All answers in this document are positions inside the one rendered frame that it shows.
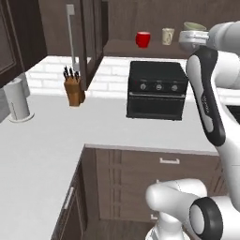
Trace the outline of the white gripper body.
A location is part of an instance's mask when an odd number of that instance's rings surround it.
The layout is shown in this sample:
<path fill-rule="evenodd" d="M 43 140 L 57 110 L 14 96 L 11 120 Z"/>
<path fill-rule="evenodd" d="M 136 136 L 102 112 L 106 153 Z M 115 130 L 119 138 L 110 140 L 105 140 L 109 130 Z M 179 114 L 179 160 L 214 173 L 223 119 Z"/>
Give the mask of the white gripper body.
<path fill-rule="evenodd" d="M 178 42 L 182 50 L 192 53 L 205 45 L 207 39 L 209 39 L 207 32 L 187 30 L 180 32 Z"/>

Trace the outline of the dark wood cabinet door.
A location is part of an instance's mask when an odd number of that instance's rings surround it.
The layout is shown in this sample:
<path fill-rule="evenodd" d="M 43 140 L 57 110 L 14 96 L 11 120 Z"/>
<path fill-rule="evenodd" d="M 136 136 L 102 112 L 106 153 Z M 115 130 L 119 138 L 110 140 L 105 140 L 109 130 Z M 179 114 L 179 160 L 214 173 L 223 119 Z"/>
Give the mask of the dark wood cabinet door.
<path fill-rule="evenodd" d="M 101 0 L 80 0 L 82 89 L 87 90 L 103 58 Z"/>

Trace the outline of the brown corner cabinet panel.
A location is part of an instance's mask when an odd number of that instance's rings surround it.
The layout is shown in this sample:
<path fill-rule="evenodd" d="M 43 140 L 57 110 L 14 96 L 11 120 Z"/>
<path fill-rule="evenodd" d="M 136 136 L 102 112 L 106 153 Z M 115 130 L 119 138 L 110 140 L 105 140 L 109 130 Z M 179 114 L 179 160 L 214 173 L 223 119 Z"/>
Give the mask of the brown corner cabinet panel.
<path fill-rule="evenodd" d="M 119 219 L 121 213 L 122 153 L 97 149 L 97 191 L 102 219 Z"/>

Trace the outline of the brown base cabinet door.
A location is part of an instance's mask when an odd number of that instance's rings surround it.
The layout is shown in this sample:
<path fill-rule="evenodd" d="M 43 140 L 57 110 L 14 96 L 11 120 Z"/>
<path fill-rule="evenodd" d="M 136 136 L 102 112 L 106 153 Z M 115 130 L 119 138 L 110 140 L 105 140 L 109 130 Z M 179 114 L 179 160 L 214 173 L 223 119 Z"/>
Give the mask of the brown base cabinet door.
<path fill-rule="evenodd" d="M 83 162 L 79 159 L 76 170 L 71 179 L 70 187 L 74 192 L 67 210 L 64 209 L 66 198 L 59 217 L 56 221 L 51 240 L 83 240 L 83 234 L 87 228 L 87 207 L 85 199 L 85 187 L 83 180 Z"/>

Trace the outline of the green bowl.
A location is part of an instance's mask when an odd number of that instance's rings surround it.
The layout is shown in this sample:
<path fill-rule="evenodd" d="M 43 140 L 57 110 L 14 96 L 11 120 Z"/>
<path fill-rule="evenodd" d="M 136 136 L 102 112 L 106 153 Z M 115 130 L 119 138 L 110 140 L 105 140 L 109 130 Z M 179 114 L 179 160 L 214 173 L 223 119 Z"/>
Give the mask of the green bowl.
<path fill-rule="evenodd" d="M 196 22 L 184 22 L 185 31 L 206 31 L 206 27 Z"/>

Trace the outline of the cream mug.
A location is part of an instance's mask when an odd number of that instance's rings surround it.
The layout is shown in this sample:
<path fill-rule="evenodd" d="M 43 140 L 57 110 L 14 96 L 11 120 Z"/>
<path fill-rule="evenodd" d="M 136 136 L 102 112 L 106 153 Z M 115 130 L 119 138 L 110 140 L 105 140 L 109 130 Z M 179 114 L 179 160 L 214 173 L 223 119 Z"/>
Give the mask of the cream mug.
<path fill-rule="evenodd" d="M 173 41 L 173 34 L 174 29 L 173 28 L 163 28 L 162 29 L 162 44 L 163 45 L 171 45 Z"/>

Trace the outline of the red cup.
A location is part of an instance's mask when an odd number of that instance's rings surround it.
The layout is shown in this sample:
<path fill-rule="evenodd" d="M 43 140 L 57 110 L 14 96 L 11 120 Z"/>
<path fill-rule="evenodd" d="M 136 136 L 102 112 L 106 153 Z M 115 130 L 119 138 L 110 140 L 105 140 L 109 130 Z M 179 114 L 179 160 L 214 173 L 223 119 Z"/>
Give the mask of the red cup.
<path fill-rule="evenodd" d="M 147 48 L 150 42 L 151 34 L 149 32 L 138 32 L 135 42 L 139 48 Z"/>

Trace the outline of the black toaster oven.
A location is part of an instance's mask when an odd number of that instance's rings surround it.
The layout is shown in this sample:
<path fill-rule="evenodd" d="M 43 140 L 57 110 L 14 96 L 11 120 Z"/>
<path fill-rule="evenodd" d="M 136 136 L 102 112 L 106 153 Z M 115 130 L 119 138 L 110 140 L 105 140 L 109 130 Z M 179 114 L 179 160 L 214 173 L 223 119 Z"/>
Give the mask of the black toaster oven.
<path fill-rule="evenodd" d="M 127 117 L 181 121 L 188 77 L 177 62 L 131 61 Z"/>

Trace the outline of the dark sink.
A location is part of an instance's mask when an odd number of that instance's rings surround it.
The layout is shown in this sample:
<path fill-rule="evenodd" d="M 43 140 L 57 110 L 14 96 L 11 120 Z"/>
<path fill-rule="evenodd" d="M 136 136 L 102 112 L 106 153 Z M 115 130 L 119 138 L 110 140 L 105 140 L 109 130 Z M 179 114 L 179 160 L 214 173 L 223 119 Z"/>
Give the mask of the dark sink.
<path fill-rule="evenodd" d="M 235 120 L 240 124 L 240 106 L 227 105 L 227 108 L 231 112 Z"/>

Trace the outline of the wooden knife block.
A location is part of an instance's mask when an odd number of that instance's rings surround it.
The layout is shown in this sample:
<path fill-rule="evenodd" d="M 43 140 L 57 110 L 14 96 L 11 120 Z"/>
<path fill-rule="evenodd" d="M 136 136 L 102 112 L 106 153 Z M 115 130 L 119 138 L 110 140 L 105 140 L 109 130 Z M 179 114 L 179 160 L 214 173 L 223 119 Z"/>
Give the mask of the wooden knife block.
<path fill-rule="evenodd" d="M 63 75 L 69 105 L 72 107 L 80 106 L 85 100 L 85 93 L 82 90 L 79 72 L 74 71 L 71 67 L 64 67 Z"/>

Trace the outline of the brown drawer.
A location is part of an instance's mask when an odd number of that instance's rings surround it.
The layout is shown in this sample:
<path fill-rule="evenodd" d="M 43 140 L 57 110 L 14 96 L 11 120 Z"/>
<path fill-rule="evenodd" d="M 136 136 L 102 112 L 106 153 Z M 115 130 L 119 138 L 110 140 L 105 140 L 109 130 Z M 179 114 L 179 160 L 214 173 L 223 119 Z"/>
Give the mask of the brown drawer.
<path fill-rule="evenodd" d="M 120 202 L 120 218 L 140 222 L 154 221 L 151 214 L 156 214 L 149 208 L 145 199 L 145 187 L 122 187 Z"/>
<path fill-rule="evenodd" d="M 180 164 L 161 164 L 159 158 L 180 159 Z M 215 170 L 218 167 L 218 157 L 164 152 L 123 151 L 122 166 L 128 171 L 151 173 L 154 179 L 169 181 L 182 178 L 196 178 L 211 188 Z"/>

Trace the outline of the brown lower drawer front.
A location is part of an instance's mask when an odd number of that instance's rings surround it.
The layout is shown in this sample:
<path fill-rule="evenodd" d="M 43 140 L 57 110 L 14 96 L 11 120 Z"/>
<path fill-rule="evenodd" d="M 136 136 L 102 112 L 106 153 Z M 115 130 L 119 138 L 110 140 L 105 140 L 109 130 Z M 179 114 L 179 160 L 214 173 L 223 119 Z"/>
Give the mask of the brown lower drawer front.
<path fill-rule="evenodd" d="M 140 222 L 154 221 L 151 214 L 156 214 L 149 208 L 145 199 L 145 187 L 122 187 L 120 202 L 120 218 Z"/>

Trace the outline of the white paper towel roll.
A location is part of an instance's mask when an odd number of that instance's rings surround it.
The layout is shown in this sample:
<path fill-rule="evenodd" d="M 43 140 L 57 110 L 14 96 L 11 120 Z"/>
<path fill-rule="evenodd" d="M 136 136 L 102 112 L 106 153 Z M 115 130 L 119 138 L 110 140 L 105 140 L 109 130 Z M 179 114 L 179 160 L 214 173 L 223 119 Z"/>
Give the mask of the white paper towel roll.
<path fill-rule="evenodd" d="M 32 119 L 35 114 L 30 112 L 23 89 L 23 81 L 16 78 L 4 86 L 7 104 L 10 110 L 9 121 L 23 123 Z"/>

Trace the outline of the dark wood open wall cabinet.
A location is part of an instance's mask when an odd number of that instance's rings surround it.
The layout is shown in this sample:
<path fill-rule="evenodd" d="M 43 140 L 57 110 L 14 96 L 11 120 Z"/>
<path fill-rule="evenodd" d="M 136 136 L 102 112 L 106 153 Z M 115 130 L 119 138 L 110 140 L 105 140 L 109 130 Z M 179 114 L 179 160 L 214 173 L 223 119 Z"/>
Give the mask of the dark wood open wall cabinet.
<path fill-rule="evenodd" d="M 66 4 L 80 10 L 80 0 L 38 0 L 49 55 L 69 56 Z M 240 0 L 101 0 L 102 45 L 106 56 L 185 59 L 178 45 L 184 22 L 211 28 L 240 20 Z M 162 44 L 162 29 L 173 28 L 171 45 Z M 135 42 L 149 32 L 147 48 Z"/>

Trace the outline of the dark wood closed wall cabinet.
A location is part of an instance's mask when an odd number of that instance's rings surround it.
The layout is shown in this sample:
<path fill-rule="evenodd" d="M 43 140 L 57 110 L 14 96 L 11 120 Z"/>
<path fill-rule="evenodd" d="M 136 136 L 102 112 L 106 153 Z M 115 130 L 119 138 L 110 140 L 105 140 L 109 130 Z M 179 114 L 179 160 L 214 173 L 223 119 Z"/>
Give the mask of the dark wood closed wall cabinet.
<path fill-rule="evenodd" d="M 46 56 L 38 0 L 0 0 L 0 88 Z"/>

